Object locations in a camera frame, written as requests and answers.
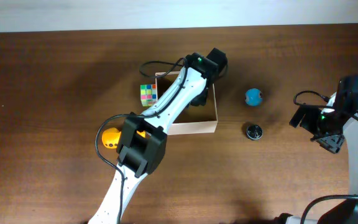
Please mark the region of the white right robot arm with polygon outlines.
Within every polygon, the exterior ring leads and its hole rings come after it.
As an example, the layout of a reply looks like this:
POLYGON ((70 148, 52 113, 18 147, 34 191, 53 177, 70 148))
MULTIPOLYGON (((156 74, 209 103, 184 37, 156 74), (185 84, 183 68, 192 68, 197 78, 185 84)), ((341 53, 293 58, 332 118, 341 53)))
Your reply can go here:
POLYGON ((325 106, 301 104, 290 125, 311 132, 312 140, 333 154, 347 144, 349 192, 317 198, 301 216, 283 213, 277 223, 358 223, 358 91, 338 90, 325 101, 325 106))

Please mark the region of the pink cardboard box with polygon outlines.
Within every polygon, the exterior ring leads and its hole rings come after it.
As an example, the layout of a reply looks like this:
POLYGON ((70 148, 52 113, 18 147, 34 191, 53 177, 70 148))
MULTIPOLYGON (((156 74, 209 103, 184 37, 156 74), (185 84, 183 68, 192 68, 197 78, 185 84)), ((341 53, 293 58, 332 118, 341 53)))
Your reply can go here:
MULTIPOLYGON (((157 99, 173 84, 179 72, 155 79, 157 99)), ((168 135, 214 133, 218 124, 218 113, 214 85, 208 89, 204 106, 187 106, 168 130, 168 135)))

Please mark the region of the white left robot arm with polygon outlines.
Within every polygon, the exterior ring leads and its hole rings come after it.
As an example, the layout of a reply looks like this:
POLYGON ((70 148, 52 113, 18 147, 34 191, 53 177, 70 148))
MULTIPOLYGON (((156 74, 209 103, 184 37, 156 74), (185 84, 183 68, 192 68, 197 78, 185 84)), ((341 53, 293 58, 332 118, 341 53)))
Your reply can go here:
POLYGON ((161 163, 168 131, 188 106, 204 106, 213 83, 227 72, 226 54, 214 48, 207 56, 187 55, 173 63, 181 66, 177 79, 157 102, 141 114, 122 114, 124 124, 117 144, 117 163, 97 156, 115 170, 108 191, 90 223, 120 223, 136 188, 161 163))

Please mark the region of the multicolour puzzle cube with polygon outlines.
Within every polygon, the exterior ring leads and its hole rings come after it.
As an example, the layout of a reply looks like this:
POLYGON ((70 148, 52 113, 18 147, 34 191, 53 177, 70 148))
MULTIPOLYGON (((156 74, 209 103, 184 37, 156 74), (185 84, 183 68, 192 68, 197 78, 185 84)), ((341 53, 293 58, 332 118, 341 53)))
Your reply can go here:
POLYGON ((157 102, 156 84, 140 86, 140 101, 143 107, 153 106, 157 102))

